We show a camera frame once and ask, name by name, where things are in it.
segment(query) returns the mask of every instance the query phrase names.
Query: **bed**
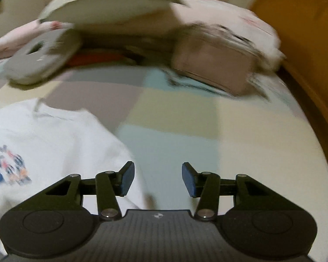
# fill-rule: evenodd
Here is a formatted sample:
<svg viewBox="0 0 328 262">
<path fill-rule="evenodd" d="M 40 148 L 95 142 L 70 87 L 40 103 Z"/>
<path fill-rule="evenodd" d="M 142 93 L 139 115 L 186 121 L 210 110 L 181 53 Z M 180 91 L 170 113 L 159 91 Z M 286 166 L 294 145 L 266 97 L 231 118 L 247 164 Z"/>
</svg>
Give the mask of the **bed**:
<svg viewBox="0 0 328 262">
<path fill-rule="evenodd" d="M 183 162 L 222 178 L 248 174 L 312 214 L 318 234 L 310 256 L 328 261 L 326 159 L 295 99 L 265 92 L 269 100 L 172 87 L 151 66 L 66 68 L 29 89 L 10 86 L 0 73 L 0 108 L 41 97 L 50 107 L 83 107 L 97 116 L 135 155 L 149 208 L 194 210 L 197 201 L 181 178 Z M 232 206 L 231 197 L 220 198 L 220 214 Z"/>
</svg>

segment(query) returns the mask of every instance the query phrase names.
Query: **ribbed black surface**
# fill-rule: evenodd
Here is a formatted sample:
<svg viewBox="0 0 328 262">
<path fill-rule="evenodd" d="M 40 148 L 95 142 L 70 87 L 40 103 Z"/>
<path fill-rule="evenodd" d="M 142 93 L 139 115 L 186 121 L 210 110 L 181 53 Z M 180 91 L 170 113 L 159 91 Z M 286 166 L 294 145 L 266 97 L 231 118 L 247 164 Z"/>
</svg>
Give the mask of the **ribbed black surface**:
<svg viewBox="0 0 328 262">
<path fill-rule="evenodd" d="M 5 262 L 257 262 L 233 249 L 215 225 L 188 211 L 130 210 L 119 221 L 102 223 L 94 237 L 71 254 L 45 260 L 8 257 Z M 288 262 L 310 262 L 307 257 Z"/>
</svg>

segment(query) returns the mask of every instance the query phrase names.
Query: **white t-shirt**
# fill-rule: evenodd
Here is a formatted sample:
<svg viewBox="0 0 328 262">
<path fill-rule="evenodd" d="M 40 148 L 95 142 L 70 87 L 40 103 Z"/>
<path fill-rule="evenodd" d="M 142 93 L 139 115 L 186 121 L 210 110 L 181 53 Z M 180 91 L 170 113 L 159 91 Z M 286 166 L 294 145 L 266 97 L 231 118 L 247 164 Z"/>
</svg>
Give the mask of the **white t-shirt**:
<svg viewBox="0 0 328 262">
<path fill-rule="evenodd" d="M 46 106 L 39 99 L 0 109 L 0 218 L 13 206 L 63 177 L 77 173 L 94 178 L 103 171 L 119 171 L 134 161 L 126 146 L 86 110 L 67 111 Z M 126 197 L 118 197 L 123 214 L 146 208 L 140 171 Z M 94 196 L 83 206 L 97 213 Z M 0 251 L 4 252 L 0 241 Z"/>
</svg>

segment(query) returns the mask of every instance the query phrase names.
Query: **metal screw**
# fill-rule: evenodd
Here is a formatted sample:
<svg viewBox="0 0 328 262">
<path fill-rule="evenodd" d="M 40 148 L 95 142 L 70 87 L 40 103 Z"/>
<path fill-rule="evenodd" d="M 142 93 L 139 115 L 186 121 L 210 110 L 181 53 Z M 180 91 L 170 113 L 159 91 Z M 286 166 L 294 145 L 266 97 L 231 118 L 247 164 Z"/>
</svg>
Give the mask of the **metal screw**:
<svg viewBox="0 0 328 262">
<path fill-rule="evenodd" d="M 201 209 L 197 212 L 197 215 L 204 219 L 212 218 L 215 215 L 215 212 L 210 209 Z"/>
<path fill-rule="evenodd" d="M 115 216 L 118 215 L 118 211 L 116 209 L 105 209 L 101 212 L 101 215 L 106 217 L 106 218 L 114 218 Z"/>
</svg>

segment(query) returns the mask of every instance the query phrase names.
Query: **light green pillow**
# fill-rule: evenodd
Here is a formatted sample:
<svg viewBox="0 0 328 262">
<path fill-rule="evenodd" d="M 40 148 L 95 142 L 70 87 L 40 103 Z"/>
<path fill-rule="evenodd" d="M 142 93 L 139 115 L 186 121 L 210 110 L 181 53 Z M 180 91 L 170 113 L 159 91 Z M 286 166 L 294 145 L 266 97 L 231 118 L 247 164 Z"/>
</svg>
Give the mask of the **light green pillow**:
<svg viewBox="0 0 328 262">
<path fill-rule="evenodd" d="M 75 24 L 104 24 L 129 20 L 180 0 L 53 0 L 39 19 Z"/>
</svg>

